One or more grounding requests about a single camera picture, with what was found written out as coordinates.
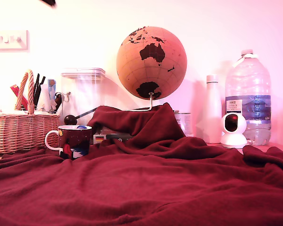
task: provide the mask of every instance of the container lid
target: container lid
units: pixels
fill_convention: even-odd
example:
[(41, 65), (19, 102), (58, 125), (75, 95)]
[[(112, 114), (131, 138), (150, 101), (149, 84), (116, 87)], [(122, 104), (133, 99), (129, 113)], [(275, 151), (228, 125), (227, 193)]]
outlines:
[(62, 77), (69, 79), (100, 80), (105, 78), (105, 71), (101, 68), (64, 68)]
[(241, 51), (241, 56), (248, 54), (248, 53), (253, 54), (254, 52), (253, 52), (252, 49), (244, 49), (244, 50)]
[(207, 83), (209, 82), (218, 82), (218, 75), (216, 74), (207, 75)]

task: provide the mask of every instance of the mug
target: mug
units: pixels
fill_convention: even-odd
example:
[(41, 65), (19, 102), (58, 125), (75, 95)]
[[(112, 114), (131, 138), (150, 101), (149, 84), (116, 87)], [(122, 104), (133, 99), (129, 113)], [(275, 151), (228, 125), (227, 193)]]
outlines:
[[(59, 126), (58, 130), (49, 131), (45, 136), (45, 145), (54, 151), (59, 151), (59, 156), (63, 159), (77, 159), (89, 152), (90, 126), (64, 125)], [(58, 135), (58, 147), (51, 147), (47, 138), (49, 134), (55, 133)]]

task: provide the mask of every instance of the globe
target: globe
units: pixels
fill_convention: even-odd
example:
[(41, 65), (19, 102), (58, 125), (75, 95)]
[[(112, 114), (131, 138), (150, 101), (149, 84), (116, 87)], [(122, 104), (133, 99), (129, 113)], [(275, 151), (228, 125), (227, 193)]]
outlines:
[(182, 83), (187, 57), (179, 39), (166, 29), (143, 27), (129, 34), (117, 53), (117, 74), (134, 96), (161, 99)]

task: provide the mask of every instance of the camera lens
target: camera lens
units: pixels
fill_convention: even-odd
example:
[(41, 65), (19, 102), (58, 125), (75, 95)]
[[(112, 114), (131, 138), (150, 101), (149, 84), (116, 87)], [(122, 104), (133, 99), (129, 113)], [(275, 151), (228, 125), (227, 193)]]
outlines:
[(236, 131), (238, 128), (238, 116), (236, 114), (229, 114), (225, 118), (225, 129), (230, 132)]

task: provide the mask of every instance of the water bottle label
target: water bottle label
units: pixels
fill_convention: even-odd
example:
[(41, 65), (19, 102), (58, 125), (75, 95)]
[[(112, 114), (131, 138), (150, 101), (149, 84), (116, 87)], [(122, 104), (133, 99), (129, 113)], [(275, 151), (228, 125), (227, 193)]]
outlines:
[(227, 100), (226, 112), (242, 113), (242, 100)]
[(226, 113), (242, 113), (247, 123), (271, 123), (270, 95), (226, 97)]

